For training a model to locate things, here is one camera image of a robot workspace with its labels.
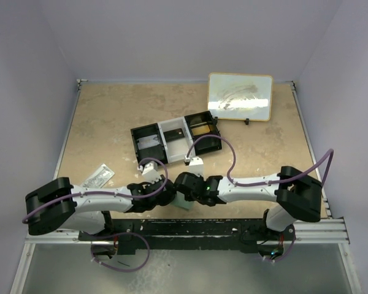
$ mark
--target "cable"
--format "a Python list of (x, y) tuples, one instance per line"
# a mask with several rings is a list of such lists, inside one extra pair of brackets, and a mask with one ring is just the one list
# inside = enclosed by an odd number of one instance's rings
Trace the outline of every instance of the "cable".
[(145, 162), (146, 160), (150, 160), (150, 161), (155, 161), (157, 164), (160, 164), (160, 166), (162, 166), (164, 168), (165, 171), (165, 180), (162, 183), (161, 187), (159, 187), (157, 190), (155, 190), (154, 192), (151, 192), (149, 194), (146, 195), (126, 195), (126, 194), (122, 194), (122, 193), (116, 193), (116, 192), (107, 192), (107, 191), (89, 191), (89, 192), (84, 192), (82, 193), (74, 193), (74, 194), (69, 194), (69, 195), (65, 195), (65, 196), (61, 196), (58, 197), (56, 199), (53, 199), (47, 203), (44, 203), (43, 205), (41, 205), (40, 207), (36, 208), (35, 210), (31, 211), (30, 213), (28, 213), (23, 219), (22, 219), (22, 223), (23, 224), (27, 224), (28, 219), (30, 217), (32, 217), (33, 215), (35, 215), (36, 213), (40, 212), (41, 210), (45, 209), (46, 207), (49, 207), (55, 203), (61, 202), (63, 200), (67, 200), (73, 197), (79, 197), (79, 196), (83, 196), (83, 195), (116, 195), (116, 196), (122, 196), (122, 197), (129, 197), (129, 198), (133, 198), (133, 199), (142, 199), (142, 198), (147, 198), (147, 197), (151, 197), (154, 196), (158, 193), (160, 193), (166, 186), (167, 183), (167, 179), (168, 179), (168, 173), (167, 173), (167, 168), (166, 166), (159, 161), (158, 159), (152, 158), (152, 157), (146, 157), (143, 158), (140, 162), (139, 162), (139, 166), (142, 165), (142, 162)]
[(93, 252), (93, 246), (91, 246), (90, 247), (90, 253), (91, 253), (91, 257), (92, 257), (92, 260), (91, 261), (95, 261), (96, 263), (98, 263), (100, 265), (103, 265), (104, 267), (109, 268), (111, 270), (119, 271), (121, 273), (131, 273), (131, 272), (134, 272), (134, 271), (137, 271), (137, 270), (140, 270), (141, 268), (143, 268), (146, 265), (146, 263), (148, 262), (148, 259), (150, 258), (150, 245), (147, 243), (147, 240), (143, 236), (141, 236), (141, 235), (139, 235), (137, 233), (123, 232), (123, 233), (116, 233), (116, 234), (109, 235), (109, 236), (93, 236), (93, 235), (88, 234), (88, 233), (85, 233), (85, 232), (84, 232), (84, 234), (86, 234), (88, 236), (91, 236), (91, 237), (95, 238), (96, 240), (104, 240), (104, 239), (114, 238), (116, 236), (123, 236), (123, 235), (132, 235), (132, 236), (136, 236), (136, 237), (140, 238), (146, 244), (146, 247), (147, 247), (147, 256), (146, 256), (145, 261), (141, 265), (139, 265), (139, 266), (137, 266), (135, 268), (130, 268), (130, 269), (117, 268), (115, 266), (108, 265), (108, 264), (100, 261), (95, 256), (95, 254)]
[(233, 163), (230, 167), (230, 169), (228, 170), (227, 174), (226, 174), (226, 177), (228, 178), (228, 180), (235, 186), (239, 186), (239, 187), (255, 187), (255, 186), (263, 186), (263, 185), (272, 185), (272, 184), (285, 184), (285, 183), (290, 183), (290, 182), (293, 182), (297, 179), (301, 179), (305, 176), (307, 176), (310, 172), (314, 171), (315, 169), (317, 169), (327, 158), (329, 159), (328, 162), (327, 162), (327, 166), (326, 166), (326, 169), (324, 171), (324, 176), (323, 176), (323, 180), (321, 182), (321, 185), (323, 186), (324, 183), (326, 182), (326, 178), (327, 178), (327, 175), (329, 173), (329, 169), (330, 169), (330, 165), (331, 165), (331, 160), (332, 160), (332, 157), (334, 155), (334, 150), (333, 149), (329, 149), (326, 154), (317, 162), (315, 163), (314, 165), (312, 165), (312, 167), (310, 167), (308, 170), (306, 171), (303, 171), (302, 173), (300, 173), (299, 175), (297, 176), (293, 176), (291, 178), (288, 178), (288, 179), (279, 179), (279, 180), (276, 180), (276, 181), (268, 181), (268, 182), (256, 182), (256, 183), (250, 183), (250, 184), (243, 184), (243, 183), (238, 183), (238, 182), (235, 182), (234, 179), (231, 177), (231, 172), (233, 170), (233, 168), (235, 167), (236, 165), (236, 152), (234, 151), (234, 148), (232, 146), (232, 144), (230, 144), (230, 142), (227, 141), (227, 139), (223, 138), (223, 137), (220, 137), (220, 136), (217, 136), (217, 135), (204, 135), (204, 136), (201, 136), (199, 137), (198, 139), (195, 140), (195, 142), (191, 145), (191, 147), (189, 148), (186, 156), (187, 157), (190, 157), (190, 153), (192, 151), (192, 149), (195, 147), (195, 145), (202, 139), (204, 138), (207, 138), (207, 137), (211, 137), (211, 138), (218, 138), (222, 141), (224, 141), (226, 144), (228, 144), (228, 146), (230, 147), (230, 149), (232, 150), (232, 154), (233, 154)]
[(294, 242), (296, 241), (296, 229), (294, 228), (294, 226), (293, 226), (293, 236), (294, 236), (294, 238), (292, 240), (292, 243), (290, 243), (289, 248), (281, 256), (279, 256), (279, 257), (272, 257), (272, 258), (265, 258), (265, 257), (262, 257), (261, 256), (261, 258), (263, 260), (267, 260), (268, 262), (272, 262), (272, 263), (280, 262), (281, 260), (283, 260), (284, 258), (286, 258), (286, 256), (292, 251)]

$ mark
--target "white wall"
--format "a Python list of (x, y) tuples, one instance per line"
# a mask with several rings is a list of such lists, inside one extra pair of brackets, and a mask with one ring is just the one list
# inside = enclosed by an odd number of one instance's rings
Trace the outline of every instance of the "white wall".
[(335, 149), (325, 189), (333, 216), (345, 216), (368, 293), (368, 0), (340, 6), (300, 76), (298, 96), (316, 157)]
[(70, 67), (90, 80), (293, 80), (341, 0), (41, 0)]
[(0, 293), (23, 248), (25, 195), (52, 180), (75, 84), (39, 2), (0, 0)]

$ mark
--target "small whiteboard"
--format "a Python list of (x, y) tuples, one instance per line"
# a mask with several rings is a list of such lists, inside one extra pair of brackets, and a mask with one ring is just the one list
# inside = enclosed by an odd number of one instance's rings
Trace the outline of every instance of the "small whiteboard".
[(209, 110), (218, 119), (268, 121), (273, 79), (270, 75), (211, 73)]

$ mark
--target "marble surface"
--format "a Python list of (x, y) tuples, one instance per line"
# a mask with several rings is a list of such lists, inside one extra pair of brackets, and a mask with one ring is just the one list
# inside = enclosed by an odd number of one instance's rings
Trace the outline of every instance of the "marble surface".
[[(130, 129), (207, 110), (207, 84), (101, 84), (82, 86), (69, 138), (59, 169), (72, 184), (81, 184), (101, 164), (115, 176), (105, 187), (121, 187), (142, 181)], [(232, 175), (239, 178), (279, 172), (282, 165), (306, 170), (312, 165), (296, 103), (288, 84), (274, 84), (271, 119), (268, 122), (219, 121), (221, 136), (237, 153)], [(226, 175), (232, 154), (223, 149), (201, 156), (205, 177)], [(186, 171), (182, 162), (168, 165), (174, 181)], [(143, 214), (112, 213), (114, 218), (259, 218), (275, 203), (234, 202), (213, 208), (195, 203), (190, 211), (168, 205)], [(322, 217), (327, 217), (323, 207)]]

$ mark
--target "purple cable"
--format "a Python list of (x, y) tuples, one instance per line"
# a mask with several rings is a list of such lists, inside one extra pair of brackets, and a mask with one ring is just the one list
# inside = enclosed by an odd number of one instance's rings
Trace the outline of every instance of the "purple cable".
[(231, 177), (231, 172), (234, 168), (234, 166), (236, 165), (236, 152), (234, 151), (234, 148), (232, 146), (232, 144), (230, 144), (230, 142), (227, 141), (227, 139), (223, 138), (223, 137), (220, 137), (220, 136), (217, 136), (217, 135), (204, 135), (204, 136), (201, 136), (199, 137), (198, 139), (196, 139), (196, 141), (191, 145), (191, 147), (189, 148), (188, 150), (188, 153), (186, 154), (187, 157), (190, 156), (190, 153), (192, 151), (192, 149), (194, 148), (194, 146), (200, 141), (202, 140), (203, 138), (207, 138), (207, 137), (211, 137), (211, 138), (218, 138), (222, 141), (224, 141), (226, 144), (228, 144), (228, 146), (230, 147), (230, 149), (232, 150), (232, 154), (233, 154), (233, 163), (230, 167), (230, 169), (228, 170), (227, 174), (226, 174), (226, 177), (228, 178), (228, 180), (234, 184), (235, 186), (238, 186), (238, 187), (255, 187), (255, 186), (263, 186), (263, 185), (272, 185), (272, 184), (285, 184), (285, 183), (290, 183), (290, 182), (293, 182), (297, 179), (301, 179), (305, 176), (307, 176), (310, 172), (314, 171), (315, 169), (317, 169), (327, 158), (329, 158), (328, 162), (327, 162), (327, 166), (326, 166), (326, 169), (324, 171), (324, 176), (323, 176), (323, 180), (321, 182), (321, 185), (323, 186), (324, 183), (326, 182), (326, 178), (327, 178), (327, 175), (329, 173), (329, 169), (330, 169), (330, 165), (331, 165), (331, 160), (332, 160), (332, 157), (334, 155), (334, 150), (333, 149), (329, 149), (326, 154), (317, 162), (315, 163), (314, 165), (312, 165), (312, 167), (310, 167), (308, 170), (306, 171), (303, 171), (302, 173), (300, 173), (299, 175), (297, 176), (293, 176), (292, 178), (289, 178), (289, 179), (279, 179), (277, 181), (269, 181), (268, 183), (263, 181), (263, 182), (256, 182), (256, 183), (250, 183), (250, 184), (242, 184), (242, 183), (238, 183), (238, 182), (235, 182), (233, 180), (233, 178)]
[[(102, 194), (102, 195), (116, 195), (116, 196), (122, 196), (122, 197), (129, 197), (129, 198), (133, 198), (133, 199), (142, 199), (142, 198), (147, 198), (147, 197), (151, 197), (154, 196), (158, 193), (160, 193), (166, 186), (167, 183), (167, 178), (168, 178), (168, 173), (167, 173), (167, 168), (166, 166), (159, 161), (158, 159), (152, 158), (152, 157), (146, 157), (143, 158), (140, 162), (139, 162), (139, 166), (142, 165), (142, 162), (145, 162), (146, 160), (151, 160), (151, 161), (155, 161), (157, 164), (160, 164), (165, 171), (165, 180), (162, 183), (162, 186), (159, 187), (157, 190), (155, 190), (154, 192), (151, 192), (150, 194), (146, 194), (146, 195), (138, 195), (138, 196), (133, 196), (133, 195), (126, 195), (126, 194), (122, 194), (122, 193), (116, 193), (116, 192), (107, 192), (107, 191), (102, 191), (102, 192), (98, 192), (98, 191), (89, 191), (89, 192), (85, 192), (84, 195), (96, 195), (96, 194)], [(69, 194), (69, 195), (65, 195), (65, 196), (61, 196), (59, 198), (53, 199), (47, 203), (44, 203), (43, 205), (41, 205), (40, 207), (36, 208), (35, 210), (31, 211), (30, 213), (28, 213), (23, 219), (22, 219), (22, 223), (23, 224), (27, 224), (27, 221), (30, 217), (32, 217), (33, 215), (35, 215), (36, 213), (40, 212), (41, 210), (45, 209), (46, 207), (53, 205), (55, 203), (61, 202), (63, 200), (67, 200), (70, 199), (72, 197), (79, 197), (81, 196), (81, 193), (74, 193), (74, 194)]]
[(288, 256), (288, 254), (292, 251), (292, 248), (293, 248), (293, 245), (294, 245), (294, 242), (296, 241), (296, 232), (294, 232), (294, 238), (292, 240), (292, 243), (290, 243), (289, 245), (289, 248), (288, 250), (286, 250), (286, 252), (284, 254), (282, 254), (281, 256), (279, 256), (278, 258), (276, 259), (263, 259), (262, 257), (262, 260), (267, 260), (268, 262), (272, 262), (272, 263), (275, 263), (275, 262), (280, 262), (281, 260), (283, 260), (286, 256)]
[(147, 243), (146, 239), (137, 234), (137, 233), (133, 233), (133, 232), (123, 232), (123, 233), (117, 233), (117, 234), (113, 234), (113, 235), (109, 235), (109, 236), (93, 236), (93, 235), (90, 235), (90, 234), (87, 234), (85, 233), (86, 235), (89, 235), (89, 236), (92, 236), (93, 238), (97, 239), (97, 240), (102, 240), (102, 239), (108, 239), (108, 238), (114, 238), (116, 236), (123, 236), (123, 235), (132, 235), (132, 236), (136, 236), (138, 238), (140, 238), (145, 244), (146, 244), (146, 247), (147, 247), (147, 256), (146, 256), (146, 259), (145, 261), (137, 266), (136, 268), (131, 268), (131, 269), (123, 269), (123, 268), (117, 268), (115, 266), (112, 266), (112, 265), (108, 265), (102, 261), (100, 261), (95, 255), (94, 255), (94, 252), (93, 252), (93, 246), (90, 247), (90, 252), (91, 252), (91, 257), (93, 258), (93, 260), (100, 264), (100, 265), (103, 265), (104, 267), (106, 268), (109, 268), (111, 270), (114, 270), (114, 271), (119, 271), (121, 273), (131, 273), (133, 271), (137, 271), (137, 270), (140, 270), (141, 268), (143, 268), (146, 263), (148, 262), (148, 259), (150, 258), (150, 245)]

